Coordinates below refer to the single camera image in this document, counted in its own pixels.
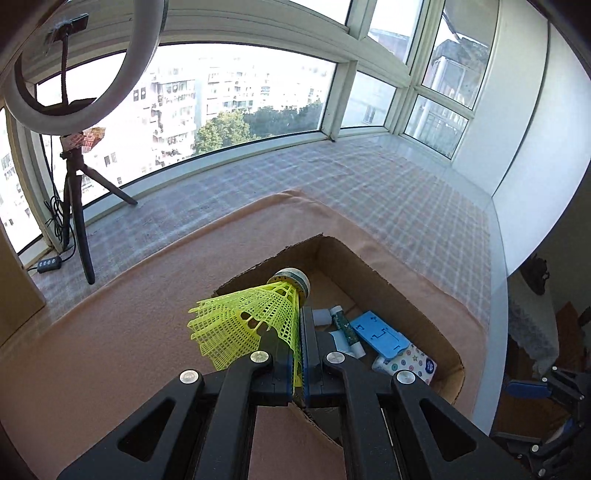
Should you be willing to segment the white patterned tissue pack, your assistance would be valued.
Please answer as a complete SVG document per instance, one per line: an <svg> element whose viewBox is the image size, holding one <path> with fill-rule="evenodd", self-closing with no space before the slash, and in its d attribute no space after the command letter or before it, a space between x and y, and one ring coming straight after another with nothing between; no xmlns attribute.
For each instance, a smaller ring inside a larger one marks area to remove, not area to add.
<svg viewBox="0 0 591 480"><path fill-rule="evenodd" d="M411 371L430 385L437 370L437 363L417 346L410 344L391 360L382 355L378 356L372 364L372 370L390 376L402 370Z"/></svg>

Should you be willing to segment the small white plastic cap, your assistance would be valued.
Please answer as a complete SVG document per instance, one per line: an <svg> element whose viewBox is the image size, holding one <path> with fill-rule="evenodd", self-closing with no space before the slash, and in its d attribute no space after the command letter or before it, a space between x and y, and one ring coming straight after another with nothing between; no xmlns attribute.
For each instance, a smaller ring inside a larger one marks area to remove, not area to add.
<svg viewBox="0 0 591 480"><path fill-rule="evenodd" d="M332 324L332 315L329 309L315 309L312 311L312 320L315 327L327 327Z"/></svg>

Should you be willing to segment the checkered grey white cloth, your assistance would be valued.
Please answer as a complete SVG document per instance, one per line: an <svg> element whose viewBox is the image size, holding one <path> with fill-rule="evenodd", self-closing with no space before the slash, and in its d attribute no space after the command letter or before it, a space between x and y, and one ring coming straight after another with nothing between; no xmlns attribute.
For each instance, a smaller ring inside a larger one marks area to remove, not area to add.
<svg viewBox="0 0 591 480"><path fill-rule="evenodd" d="M298 190L347 217L397 259L491 317L485 209L446 179L367 139L317 142L174 182L89 228L98 285L245 205Z"/></svg>

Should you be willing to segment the yellow plastic shuttlecock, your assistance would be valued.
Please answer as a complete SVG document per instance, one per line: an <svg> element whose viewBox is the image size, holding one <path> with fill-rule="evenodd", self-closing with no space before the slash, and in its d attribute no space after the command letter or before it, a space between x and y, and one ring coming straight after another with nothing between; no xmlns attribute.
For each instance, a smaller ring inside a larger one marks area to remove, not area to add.
<svg viewBox="0 0 591 480"><path fill-rule="evenodd" d="M297 268L277 271L266 284L200 300L190 309L190 339L218 371L259 350L263 334L273 329L294 355L294 387L303 381L300 310L311 282Z"/></svg>

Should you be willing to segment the blue plastic phone stand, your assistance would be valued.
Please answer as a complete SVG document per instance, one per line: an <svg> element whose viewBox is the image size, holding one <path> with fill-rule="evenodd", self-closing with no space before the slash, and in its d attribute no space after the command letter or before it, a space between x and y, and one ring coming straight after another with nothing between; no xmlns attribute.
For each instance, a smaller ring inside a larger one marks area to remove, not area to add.
<svg viewBox="0 0 591 480"><path fill-rule="evenodd" d="M411 342L372 311L367 311L351 322L356 334L386 360L394 359Z"/></svg>

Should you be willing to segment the large light wooden board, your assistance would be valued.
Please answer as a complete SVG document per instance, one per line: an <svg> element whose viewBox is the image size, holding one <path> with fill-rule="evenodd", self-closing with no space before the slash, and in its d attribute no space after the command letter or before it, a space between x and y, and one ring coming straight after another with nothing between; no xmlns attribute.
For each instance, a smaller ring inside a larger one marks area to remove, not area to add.
<svg viewBox="0 0 591 480"><path fill-rule="evenodd" d="M0 239L0 344L46 305L29 273L12 247L4 226Z"/></svg>

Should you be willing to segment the dark furniture beside window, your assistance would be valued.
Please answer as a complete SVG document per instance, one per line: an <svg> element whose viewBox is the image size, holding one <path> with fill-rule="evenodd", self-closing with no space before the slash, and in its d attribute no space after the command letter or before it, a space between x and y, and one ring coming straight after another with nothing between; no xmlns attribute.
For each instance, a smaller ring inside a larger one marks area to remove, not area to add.
<svg viewBox="0 0 591 480"><path fill-rule="evenodd" d="M552 367L582 371L587 352L572 304L554 308L547 261L536 254L508 278L509 336L528 357L531 375Z"/></svg>

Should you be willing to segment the open cardboard box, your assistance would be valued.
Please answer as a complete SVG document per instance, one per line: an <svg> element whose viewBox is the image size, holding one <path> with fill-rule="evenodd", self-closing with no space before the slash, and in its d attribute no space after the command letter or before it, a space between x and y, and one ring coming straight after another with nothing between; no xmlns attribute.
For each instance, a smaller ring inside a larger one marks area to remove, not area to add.
<svg viewBox="0 0 591 480"><path fill-rule="evenodd" d="M214 290L216 295L242 290L269 280L284 267L295 267L311 281L307 305L345 308L353 320L367 311L409 338L438 364L432 388L462 413L473 407L465 401L466 373L457 348L443 334L435 315L394 286L394 275L408 269L382 248L349 248L332 236L315 235L283 248L273 257L239 273Z"/></svg>

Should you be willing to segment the green white lip balm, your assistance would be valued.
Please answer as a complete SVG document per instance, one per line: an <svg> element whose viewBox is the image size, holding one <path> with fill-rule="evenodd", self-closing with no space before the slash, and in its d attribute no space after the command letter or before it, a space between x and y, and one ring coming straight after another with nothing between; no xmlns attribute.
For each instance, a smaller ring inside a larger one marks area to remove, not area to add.
<svg viewBox="0 0 591 480"><path fill-rule="evenodd" d="M355 329L349 323L349 320L346 319L344 311L342 307L337 305L332 307L329 311L332 316L332 322L335 323L335 327L338 328L339 331L342 332L346 339L346 344L349 346L349 351L356 359L361 359L363 356L366 355L366 351L363 350L363 346L360 342L358 335L356 334Z"/></svg>

